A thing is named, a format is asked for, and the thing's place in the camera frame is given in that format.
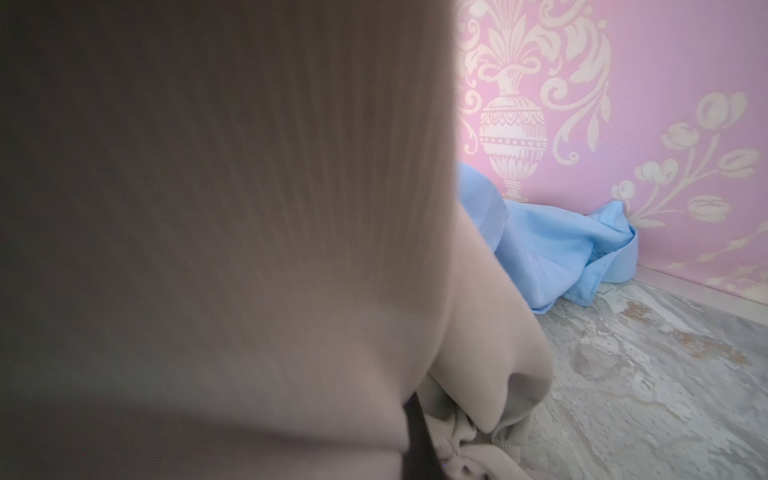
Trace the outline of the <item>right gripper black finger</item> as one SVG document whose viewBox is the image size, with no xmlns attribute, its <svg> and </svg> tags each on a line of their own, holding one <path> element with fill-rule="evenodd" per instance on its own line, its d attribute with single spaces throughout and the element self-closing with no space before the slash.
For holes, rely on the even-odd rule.
<svg viewBox="0 0 768 480">
<path fill-rule="evenodd" d="M 445 480 L 446 475 L 416 393 L 406 402 L 404 411 L 408 423 L 409 447 L 403 457 L 401 479 Z"/>
</svg>

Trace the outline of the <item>grey cloth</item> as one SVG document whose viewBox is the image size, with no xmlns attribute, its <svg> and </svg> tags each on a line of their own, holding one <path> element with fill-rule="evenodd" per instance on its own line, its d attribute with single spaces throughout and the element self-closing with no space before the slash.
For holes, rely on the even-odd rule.
<svg viewBox="0 0 768 480">
<path fill-rule="evenodd" d="M 457 198 L 452 1 L 1 5 L 1 475 L 526 479 L 546 338 Z"/>
</svg>

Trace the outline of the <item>light blue cloth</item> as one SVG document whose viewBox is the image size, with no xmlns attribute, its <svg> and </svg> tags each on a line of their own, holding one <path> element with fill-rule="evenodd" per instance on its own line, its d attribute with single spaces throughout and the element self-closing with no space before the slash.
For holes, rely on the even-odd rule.
<svg viewBox="0 0 768 480">
<path fill-rule="evenodd" d="M 633 279 L 638 233 L 624 204 L 583 215 L 504 199 L 493 182 L 460 163 L 458 197 L 491 252 L 536 314 L 565 298 L 588 307 L 603 283 Z"/>
</svg>

